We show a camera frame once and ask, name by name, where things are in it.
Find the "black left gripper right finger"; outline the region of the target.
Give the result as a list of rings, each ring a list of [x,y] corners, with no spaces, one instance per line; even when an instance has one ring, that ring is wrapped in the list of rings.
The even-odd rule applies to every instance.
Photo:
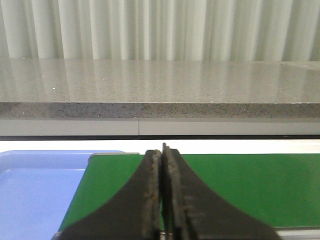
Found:
[[[166,144],[161,156],[164,229],[173,240],[278,240],[276,231],[236,208]]]

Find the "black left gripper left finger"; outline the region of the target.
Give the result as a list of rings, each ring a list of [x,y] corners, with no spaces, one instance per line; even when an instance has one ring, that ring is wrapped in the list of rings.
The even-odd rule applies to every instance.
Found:
[[[59,240],[158,240],[161,153],[93,154]]]

